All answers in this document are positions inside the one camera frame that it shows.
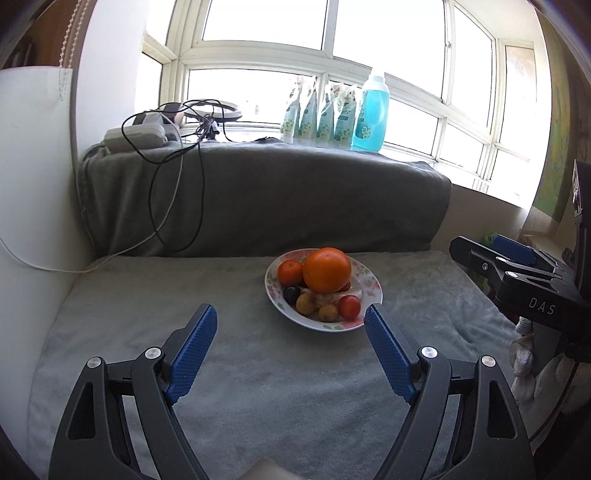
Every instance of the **plate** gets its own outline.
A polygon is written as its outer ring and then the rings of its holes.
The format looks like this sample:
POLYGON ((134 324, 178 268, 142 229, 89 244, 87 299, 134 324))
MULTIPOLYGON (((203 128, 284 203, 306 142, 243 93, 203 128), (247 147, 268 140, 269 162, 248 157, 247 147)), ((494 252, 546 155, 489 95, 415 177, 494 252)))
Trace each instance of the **plate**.
POLYGON ((277 279, 277 268, 285 260, 297 260, 302 262, 312 252, 318 250, 317 248, 303 248, 300 250, 294 250, 287 252, 282 256, 278 257, 265 274, 265 290, 271 300, 271 303, 290 320, 312 329, 318 330, 319 332, 348 332, 355 330, 363 325, 363 317, 365 310, 373 303, 382 303, 382 286, 379 284, 378 279, 373 273, 362 263, 358 262, 354 258, 349 257, 351 260, 351 285, 353 288, 356 286, 361 288, 361 312, 355 320, 344 320, 342 322, 321 322, 319 320, 309 319, 303 315, 297 313, 287 302, 283 299, 283 288, 279 280, 277 279))

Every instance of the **window pane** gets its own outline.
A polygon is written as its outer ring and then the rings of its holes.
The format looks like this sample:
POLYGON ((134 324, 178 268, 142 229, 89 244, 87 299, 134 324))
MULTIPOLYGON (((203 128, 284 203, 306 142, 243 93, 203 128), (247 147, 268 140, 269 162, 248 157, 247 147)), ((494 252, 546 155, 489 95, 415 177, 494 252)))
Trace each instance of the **window pane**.
POLYGON ((386 142, 431 154, 437 117, 390 99, 386 142))
POLYGON ((322 48, 327 0, 212 0, 204 40, 256 40, 322 48))
POLYGON ((511 193, 520 192, 524 178, 527 178, 529 163, 501 150, 496 153, 491 181, 511 193))
POLYGON ((162 45, 166 44, 166 36, 173 15, 176 0, 152 0, 146 31, 162 45))
POLYGON ((534 50, 506 47, 505 51, 507 86, 501 143, 530 156, 537 125, 534 50))
POLYGON ((475 138, 447 124, 440 157, 475 172, 480 162, 482 147, 482 143, 475 138))
POLYGON ((492 93, 491 39, 457 7, 456 68, 452 104, 479 125, 486 125, 492 93))
POLYGON ((161 75, 162 64, 142 53, 139 56, 138 79, 135 84, 136 113, 158 108, 161 75))
POLYGON ((443 85, 441 0, 339 0, 336 57, 384 69, 438 97, 443 85))
MULTIPOLYGON (((265 70, 191 70, 189 100, 209 98, 238 105, 241 122, 280 124, 298 76, 265 70)), ((312 77, 304 77, 312 82, 312 77)))

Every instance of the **gray blanket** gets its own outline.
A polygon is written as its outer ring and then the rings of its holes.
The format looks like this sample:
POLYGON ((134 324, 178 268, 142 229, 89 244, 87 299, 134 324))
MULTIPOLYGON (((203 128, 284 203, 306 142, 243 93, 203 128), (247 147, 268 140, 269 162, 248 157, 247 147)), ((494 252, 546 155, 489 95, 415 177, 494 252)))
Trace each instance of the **gray blanket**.
MULTIPOLYGON (((513 325, 446 255, 356 254, 384 289, 384 305, 422 345, 449 358, 494 356, 511 375, 513 325)), ((269 302, 272 258, 115 258, 81 276, 47 336, 31 392, 28 452, 47 477, 53 439, 80 370, 93 355, 135 358, 186 324, 201 302, 219 328, 190 393, 175 406, 212 479, 237 478, 258 458, 311 479, 373 478, 408 411, 390 390, 364 329, 327 334, 269 302)), ((429 471, 443 464, 452 399, 429 471)), ((142 469, 157 478, 135 409, 142 469)))
MULTIPOLYGON (((171 147, 146 150, 162 161, 171 147)), ((428 250, 447 211, 451 182, 426 163, 283 143, 205 143, 185 155, 177 198, 162 237, 181 248, 199 224, 203 160, 203 226, 197 241, 172 254, 153 238, 128 255, 257 257, 296 248, 346 252, 428 250)), ((160 168, 152 205, 156 225, 174 192, 180 160, 160 168)), ((79 164, 80 207, 98 256, 127 249, 153 232, 148 188, 156 166, 136 153, 91 149, 79 164)))

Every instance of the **small yellow fruit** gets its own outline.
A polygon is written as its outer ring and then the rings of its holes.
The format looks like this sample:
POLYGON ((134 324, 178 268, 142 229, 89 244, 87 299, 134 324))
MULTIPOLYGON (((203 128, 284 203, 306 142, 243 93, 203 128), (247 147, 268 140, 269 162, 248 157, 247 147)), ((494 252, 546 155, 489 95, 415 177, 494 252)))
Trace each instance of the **small yellow fruit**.
POLYGON ((318 311, 318 316, 323 322, 334 322, 339 316, 339 311, 337 307, 329 303, 318 311))
POLYGON ((314 313, 316 305, 314 304, 314 297, 312 294, 303 293, 300 295, 295 303, 295 309, 297 313, 301 313, 302 315, 310 315, 314 313))

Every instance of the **white wall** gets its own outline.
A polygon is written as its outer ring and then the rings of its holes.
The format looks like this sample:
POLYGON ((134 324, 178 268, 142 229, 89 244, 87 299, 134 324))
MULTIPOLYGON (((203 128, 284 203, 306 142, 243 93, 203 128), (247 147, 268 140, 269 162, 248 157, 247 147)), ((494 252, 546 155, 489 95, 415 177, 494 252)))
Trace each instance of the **white wall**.
POLYGON ((135 113, 135 85, 151 0, 98 0, 76 85, 78 152, 135 113))
MULTIPOLYGON (((61 75, 63 99, 56 67, 0 70, 0 236, 29 262, 79 270, 92 257, 74 197, 71 71, 61 75)), ((0 247, 0 424, 25 459, 33 373, 75 278, 25 267, 0 247)))
POLYGON ((449 243, 457 236, 480 241, 492 232, 517 239, 527 213, 524 208, 454 184, 449 208, 431 248, 448 253, 449 243))

